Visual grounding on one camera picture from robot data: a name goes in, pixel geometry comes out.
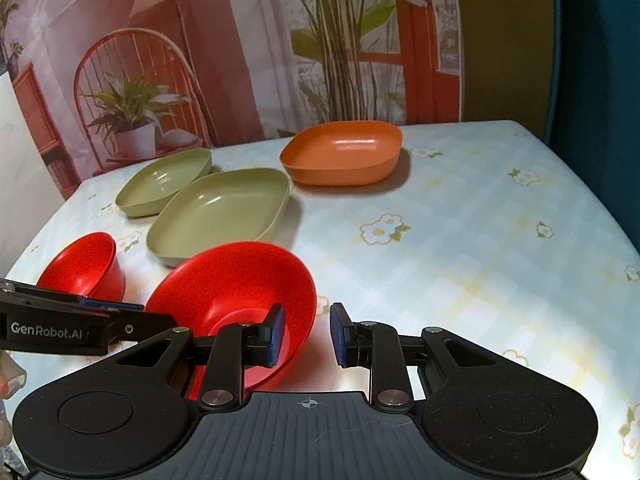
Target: dark teal wall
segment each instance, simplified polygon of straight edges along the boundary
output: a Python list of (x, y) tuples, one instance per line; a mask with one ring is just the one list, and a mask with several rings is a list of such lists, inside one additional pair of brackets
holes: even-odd
[(640, 250), (640, 0), (562, 0), (551, 148)]

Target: orange bowl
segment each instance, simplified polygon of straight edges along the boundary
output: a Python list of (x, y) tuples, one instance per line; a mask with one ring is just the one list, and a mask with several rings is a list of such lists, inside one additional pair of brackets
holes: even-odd
[(116, 242), (107, 233), (78, 238), (51, 261), (36, 285), (94, 300), (120, 301), (124, 274), (116, 257)]
[(308, 186), (364, 186), (398, 164), (402, 132), (383, 121), (323, 123), (298, 133), (280, 153), (289, 176)]

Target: tablecloth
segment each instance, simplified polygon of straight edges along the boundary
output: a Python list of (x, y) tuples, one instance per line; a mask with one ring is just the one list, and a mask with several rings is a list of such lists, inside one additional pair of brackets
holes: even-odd
[[(294, 186), (275, 243), (310, 269), (312, 335), (275, 385), (283, 391), (367, 391), (366, 370), (342, 370), (328, 307), (419, 335), (441, 326), (561, 381), (598, 414), (583, 470), (590, 480), (640, 477), (640, 256), (592, 192), (543, 143), (510, 121), (406, 126), (398, 167), (360, 188)], [(287, 139), (212, 150), (220, 170), (280, 168)], [(144, 303), (170, 269), (145, 249), (154, 218), (113, 201), (142, 165), (89, 179), (57, 211), (8, 277), (35, 283), (81, 235), (117, 240), (124, 301)], [(7, 404), (95, 358), (13, 352), (28, 372)], [(424, 398), (412, 371), (416, 398)]]

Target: logo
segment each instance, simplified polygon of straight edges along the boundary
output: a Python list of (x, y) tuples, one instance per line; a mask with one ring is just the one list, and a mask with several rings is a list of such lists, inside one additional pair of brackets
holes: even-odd
[(52, 337), (58, 339), (82, 340), (82, 330), (69, 328), (44, 327), (42, 325), (23, 325), (14, 321), (11, 323), (11, 332), (16, 335), (33, 335), (37, 337)]
[(315, 408), (316, 406), (318, 406), (318, 404), (322, 404), (322, 402), (318, 402), (317, 400), (312, 399), (311, 397), (309, 397), (306, 400), (303, 400), (302, 402), (299, 402), (300, 405), (302, 405), (304, 408), (311, 410), (312, 408)]

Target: orange dish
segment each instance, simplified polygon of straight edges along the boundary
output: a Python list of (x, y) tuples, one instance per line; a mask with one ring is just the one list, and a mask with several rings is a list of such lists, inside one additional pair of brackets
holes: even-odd
[(289, 176), (309, 186), (363, 186), (396, 167), (400, 128), (383, 121), (341, 121), (301, 131), (280, 153)]

